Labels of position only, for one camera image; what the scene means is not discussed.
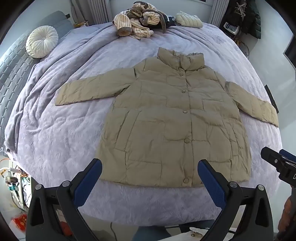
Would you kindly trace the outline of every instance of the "lavender blanket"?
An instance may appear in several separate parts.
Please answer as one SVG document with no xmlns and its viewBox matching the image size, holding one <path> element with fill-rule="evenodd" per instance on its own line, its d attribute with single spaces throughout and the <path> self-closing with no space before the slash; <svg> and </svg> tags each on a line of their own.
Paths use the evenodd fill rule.
<svg viewBox="0 0 296 241">
<path fill-rule="evenodd" d="M 185 54 L 204 53 L 205 63 L 255 96 L 269 101 L 254 68 L 235 43 L 217 27 L 171 27 L 156 30 L 150 39 L 118 38 L 116 27 L 91 26 L 70 31 L 32 69 L 5 129 L 5 145 L 15 161 L 45 187 L 71 180 L 93 159 L 104 118 L 114 98 L 55 106 L 58 89 L 66 82 L 132 67 L 158 48 Z M 252 155 L 249 182 L 263 184 L 271 197 L 279 179 L 260 158 L 268 146 L 281 149 L 279 129 L 241 113 Z M 146 188 L 98 181 L 80 212 L 130 225 L 171 225 L 216 218 L 205 188 Z"/>
</svg>

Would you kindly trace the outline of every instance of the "hanging jacket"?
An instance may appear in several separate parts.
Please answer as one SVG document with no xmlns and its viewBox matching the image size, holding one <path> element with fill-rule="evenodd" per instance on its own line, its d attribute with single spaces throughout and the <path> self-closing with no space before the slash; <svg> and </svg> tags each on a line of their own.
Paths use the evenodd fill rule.
<svg viewBox="0 0 296 241">
<path fill-rule="evenodd" d="M 255 0 L 247 2 L 242 32 L 261 39 L 261 19 Z"/>
<path fill-rule="evenodd" d="M 64 84 L 55 104 L 116 96 L 96 158 L 100 179 L 140 186 L 201 184 L 207 159 L 229 181 L 250 177 L 251 154 L 239 109 L 278 126 L 274 107 L 205 66 L 202 53 L 159 48 L 133 68 Z"/>
</svg>

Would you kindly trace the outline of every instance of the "blue gripper pad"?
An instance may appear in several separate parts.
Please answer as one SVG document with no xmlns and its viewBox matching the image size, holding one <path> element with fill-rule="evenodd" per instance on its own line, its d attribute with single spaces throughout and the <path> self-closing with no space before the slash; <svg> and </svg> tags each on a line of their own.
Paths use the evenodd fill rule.
<svg viewBox="0 0 296 241">
<path fill-rule="evenodd" d="M 99 159 L 94 159 L 94 164 L 88 170 L 89 166 L 82 172 L 84 174 L 83 179 L 77 185 L 74 195 L 73 203 L 76 208 L 81 207 L 85 204 L 88 196 L 90 195 L 94 185 L 98 181 L 102 173 L 102 162 Z"/>
<path fill-rule="evenodd" d="M 215 205 L 223 210 L 226 206 L 226 194 L 203 160 L 199 161 L 197 172 Z"/>
<path fill-rule="evenodd" d="M 290 161 L 293 161 L 296 163 L 296 156 L 294 156 L 293 154 L 291 154 L 290 152 L 287 152 L 286 150 L 284 149 L 281 149 L 279 151 L 279 153 L 284 156 L 285 158 L 289 159 Z"/>
</svg>

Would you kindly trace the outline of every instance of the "metal bolt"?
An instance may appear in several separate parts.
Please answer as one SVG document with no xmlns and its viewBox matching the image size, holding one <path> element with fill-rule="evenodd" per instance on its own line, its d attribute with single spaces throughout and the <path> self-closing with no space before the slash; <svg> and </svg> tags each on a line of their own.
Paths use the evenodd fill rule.
<svg viewBox="0 0 296 241">
<path fill-rule="evenodd" d="M 232 188 L 236 188 L 236 187 L 237 187 L 237 183 L 236 183 L 236 182 L 230 182 L 230 186 L 231 186 Z"/>
<path fill-rule="evenodd" d="M 40 188 L 42 188 L 41 184 L 37 184 L 36 187 L 35 187 L 36 190 L 39 190 Z"/>
<path fill-rule="evenodd" d="M 67 187 L 67 186 L 69 186 L 70 185 L 70 182 L 69 181 L 64 181 L 63 183 L 62 183 L 62 186 L 63 187 Z"/>
<path fill-rule="evenodd" d="M 258 189 L 261 190 L 261 191 L 264 191 L 265 188 L 264 188 L 263 185 L 259 185 L 259 186 L 258 186 Z"/>
</svg>

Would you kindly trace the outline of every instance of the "gray upholstered headboard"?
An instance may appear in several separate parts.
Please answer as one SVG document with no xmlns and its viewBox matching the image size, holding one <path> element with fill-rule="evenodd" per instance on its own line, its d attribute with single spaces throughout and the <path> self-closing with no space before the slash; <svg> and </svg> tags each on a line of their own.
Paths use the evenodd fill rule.
<svg viewBox="0 0 296 241">
<path fill-rule="evenodd" d="M 59 38 L 73 29 L 63 12 L 56 11 L 22 34 L 0 59 L 0 154 L 1 148 L 4 148 L 4 130 L 16 99 L 25 86 L 33 65 L 40 61 L 27 54 L 26 41 L 32 30 L 43 25 L 54 27 Z"/>
</svg>

